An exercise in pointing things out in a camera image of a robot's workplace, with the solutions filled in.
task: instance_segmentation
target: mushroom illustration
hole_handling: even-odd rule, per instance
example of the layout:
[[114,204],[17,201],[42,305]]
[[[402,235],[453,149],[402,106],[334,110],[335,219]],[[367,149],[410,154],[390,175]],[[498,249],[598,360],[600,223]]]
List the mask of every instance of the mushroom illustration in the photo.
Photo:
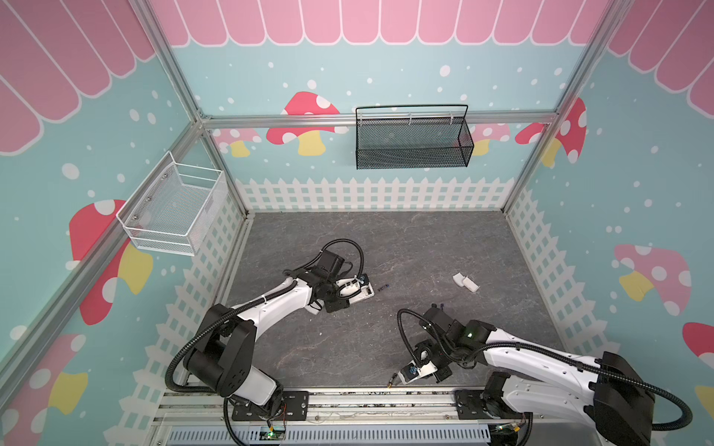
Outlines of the mushroom illustration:
[[709,416],[714,419],[714,387],[698,385],[694,387],[694,392],[697,394],[702,406],[709,412]]
[[617,245],[615,258],[632,273],[620,277],[625,292],[638,302],[657,289],[667,313],[679,315],[689,302],[692,278],[681,254],[649,246]]
[[[336,115],[340,111],[322,96],[309,91],[299,91],[288,102],[281,115]],[[347,133],[347,127],[302,127],[270,128],[266,135],[268,141],[281,145],[297,138],[300,141],[298,153],[303,156],[319,156],[325,153],[325,144],[320,139],[321,131]]]
[[85,335],[61,335],[2,414],[5,446],[34,446],[42,437],[47,410],[69,415],[89,382],[86,373],[62,372],[84,346]]
[[213,137],[222,153],[228,153],[228,147],[230,147],[231,155],[235,158],[245,158],[251,155],[251,151],[248,150],[244,141],[262,142],[254,128],[224,128],[222,130],[217,128],[213,131]]
[[[516,143],[530,144],[537,141],[544,127],[545,125],[542,123],[532,123],[516,135]],[[553,168],[555,166],[555,155],[560,147],[565,149],[568,161],[575,163],[583,152],[587,127],[588,117],[585,103],[578,98],[570,113],[566,116],[565,121],[560,125],[560,130],[555,134],[555,139],[550,142],[545,150],[543,157],[540,159],[541,163],[546,167]]]
[[714,327],[697,322],[686,323],[682,328],[682,338],[692,353],[714,368]]
[[[115,210],[122,200],[104,200],[85,206],[69,222],[69,241],[72,247],[71,262],[67,268],[79,263],[114,219]],[[82,320],[87,325],[100,323],[109,314],[116,294],[118,279],[123,279],[133,294],[139,294],[149,279],[154,266],[151,254],[142,253],[129,240],[104,269],[94,286],[79,306]]]
[[475,124],[469,130],[473,139],[472,156],[486,155],[491,140],[506,142],[511,139],[511,130],[507,124]]

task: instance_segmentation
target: black mesh basket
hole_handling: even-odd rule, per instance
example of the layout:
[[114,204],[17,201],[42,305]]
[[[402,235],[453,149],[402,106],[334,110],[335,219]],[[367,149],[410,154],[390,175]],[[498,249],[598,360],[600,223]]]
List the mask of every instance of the black mesh basket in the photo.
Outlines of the black mesh basket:
[[467,110],[461,104],[357,107],[357,169],[468,166]]

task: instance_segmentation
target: black mounting plate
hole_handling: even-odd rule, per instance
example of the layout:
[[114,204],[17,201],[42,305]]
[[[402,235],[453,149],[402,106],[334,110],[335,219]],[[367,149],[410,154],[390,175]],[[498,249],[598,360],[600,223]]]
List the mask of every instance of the black mounting plate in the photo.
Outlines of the black mounting plate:
[[459,420],[492,420],[481,406],[482,390],[456,390],[456,412]]
[[[307,420],[309,400],[310,392],[283,392],[283,402],[287,405],[285,421]],[[235,406],[231,419],[233,421],[263,421],[263,419],[254,412],[253,403],[247,407],[240,404]],[[280,415],[273,420],[273,423],[279,424],[282,420],[283,415]]]

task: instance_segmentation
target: robotic arm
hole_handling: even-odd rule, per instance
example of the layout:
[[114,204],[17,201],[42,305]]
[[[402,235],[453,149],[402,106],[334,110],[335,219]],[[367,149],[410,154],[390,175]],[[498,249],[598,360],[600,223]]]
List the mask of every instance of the robotic arm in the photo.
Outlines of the robotic arm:
[[[404,334],[403,314],[418,318],[432,338],[413,349]],[[493,373],[477,400],[458,401],[459,415],[468,419],[479,415],[517,418],[537,412],[591,426],[618,446],[647,446],[653,430],[680,429],[692,420],[692,412],[682,400],[643,382],[627,361],[614,353],[605,352],[602,358],[574,355],[517,338],[479,320],[462,325],[436,304],[423,315],[399,310],[397,321],[412,357],[396,373],[403,384],[431,375],[437,382],[445,380],[451,376],[451,363],[462,368],[474,368],[476,363],[493,365],[539,380]],[[682,410],[680,419],[653,424],[655,395],[674,402]]]
[[[360,255],[359,271],[352,278],[342,272],[346,262],[327,250],[335,243],[350,243]],[[266,330],[300,308],[311,313],[327,313],[348,308],[350,304],[374,295],[369,277],[363,273],[364,254],[348,239],[327,243],[320,253],[294,270],[278,286],[248,303],[227,308],[221,304],[209,308],[198,333],[179,350],[166,370],[166,386],[174,392],[217,393],[223,404],[228,427],[228,405],[248,407],[251,414],[268,421],[287,408],[283,386],[271,376],[252,366],[253,347]],[[184,367],[205,386],[186,386],[174,382],[174,371],[183,360]]]

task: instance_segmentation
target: white picket fence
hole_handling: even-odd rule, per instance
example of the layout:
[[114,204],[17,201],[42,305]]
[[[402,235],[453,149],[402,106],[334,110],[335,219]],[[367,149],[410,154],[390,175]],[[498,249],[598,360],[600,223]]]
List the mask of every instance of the white picket fence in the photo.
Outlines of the white picket fence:
[[472,182],[467,178],[457,182],[441,178],[433,183],[424,178],[417,183],[412,178],[400,182],[398,178],[387,183],[384,178],[372,182],[367,178],[358,183],[337,179],[330,183],[325,178],[319,183],[308,179],[300,183],[278,180],[263,183],[250,180],[248,184],[236,181],[243,202],[249,210],[257,212],[285,211],[410,211],[426,210],[483,210],[494,211],[503,207],[514,180],[502,183],[499,178],[487,183],[485,178]]
[[565,348],[579,355],[616,353],[620,345],[607,340],[608,323],[595,319],[595,302],[583,296],[585,283],[575,281],[575,266],[565,263],[566,252],[558,250],[558,237],[550,236],[550,223],[543,222],[545,213],[538,212],[532,192],[519,195],[509,217]]
[[151,421],[164,396],[164,373],[176,351],[186,344],[198,326],[218,286],[221,271],[228,262],[233,238],[240,229],[241,217],[235,202],[228,198],[218,213],[201,249],[191,258],[190,270],[183,270],[185,281],[176,286],[176,302],[168,304],[166,323],[158,324],[154,345],[146,347],[149,360],[143,370],[134,372],[136,388],[119,400],[124,413],[116,426],[104,431],[110,446],[142,445]]

